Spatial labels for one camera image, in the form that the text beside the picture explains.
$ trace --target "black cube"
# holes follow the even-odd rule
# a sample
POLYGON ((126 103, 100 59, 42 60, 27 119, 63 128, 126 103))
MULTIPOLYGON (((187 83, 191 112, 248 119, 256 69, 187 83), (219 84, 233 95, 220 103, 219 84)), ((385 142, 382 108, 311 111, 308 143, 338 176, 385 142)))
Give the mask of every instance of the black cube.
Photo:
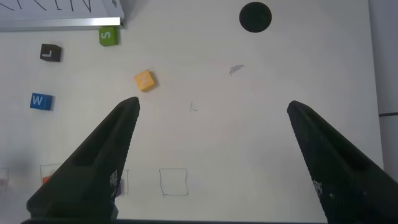
POLYGON ((55 44, 42 44, 40 59, 48 62, 60 62, 61 50, 62 48, 55 44))

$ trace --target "small gray debris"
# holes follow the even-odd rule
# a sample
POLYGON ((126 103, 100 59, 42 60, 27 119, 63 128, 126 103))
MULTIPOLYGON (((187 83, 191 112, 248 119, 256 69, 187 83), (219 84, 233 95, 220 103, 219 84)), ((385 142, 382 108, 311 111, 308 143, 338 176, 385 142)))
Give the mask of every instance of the small gray debris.
POLYGON ((231 67, 231 70, 229 71, 229 74, 232 75, 234 72, 240 70, 241 68, 243 68, 244 65, 235 65, 231 67))

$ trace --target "letter w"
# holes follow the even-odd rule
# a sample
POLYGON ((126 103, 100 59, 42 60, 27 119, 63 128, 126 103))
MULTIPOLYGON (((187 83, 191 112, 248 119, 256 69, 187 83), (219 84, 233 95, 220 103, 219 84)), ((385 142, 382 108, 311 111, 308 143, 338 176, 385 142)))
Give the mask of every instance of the letter w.
POLYGON ((43 96, 32 96, 33 97, 33 104, 35 105, 36 103, 38 105, 40 105, 42 103, 43 100, 43 96))

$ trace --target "black circle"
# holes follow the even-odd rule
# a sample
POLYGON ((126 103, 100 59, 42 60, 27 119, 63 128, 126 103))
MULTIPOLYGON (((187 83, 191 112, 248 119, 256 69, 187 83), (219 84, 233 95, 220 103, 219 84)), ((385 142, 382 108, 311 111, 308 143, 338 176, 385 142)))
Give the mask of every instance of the black circle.
POLYGON ((261 32, 268 28, 272 20, 271 10, 261 2, 250 2, 239 14, 239 21, 249 32, 261 32))

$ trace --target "white paper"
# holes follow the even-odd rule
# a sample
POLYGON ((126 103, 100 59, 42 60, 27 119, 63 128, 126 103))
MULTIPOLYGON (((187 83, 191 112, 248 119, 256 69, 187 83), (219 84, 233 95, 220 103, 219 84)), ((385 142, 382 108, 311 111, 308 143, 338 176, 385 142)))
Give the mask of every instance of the white paper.
POLYGON ((119 0, 2 0, 0 20, 109 17, 105 5, 112 17, 124 16, 119 0))

